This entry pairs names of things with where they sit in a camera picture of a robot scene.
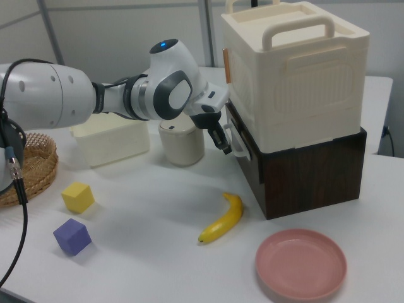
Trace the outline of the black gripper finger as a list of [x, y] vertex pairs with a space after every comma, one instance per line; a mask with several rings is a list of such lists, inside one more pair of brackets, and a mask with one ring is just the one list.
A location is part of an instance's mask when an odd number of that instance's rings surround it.
[[221, 150], [225, 155], [231, 152], [231, 146], [227, 141], [225, 131], [219, 122], [214, 122], [207, 127], [208, 134], [213, 140], [215, 146]]

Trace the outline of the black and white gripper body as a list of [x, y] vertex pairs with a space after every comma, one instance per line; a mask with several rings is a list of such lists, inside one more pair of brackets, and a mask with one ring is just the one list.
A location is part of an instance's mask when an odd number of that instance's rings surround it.
[[222, 116], [221, 110], [229, 98], [229, 89], [208, 82], [201, 93], [191, 98], [184, 113], [199, 129], [213, 129]]

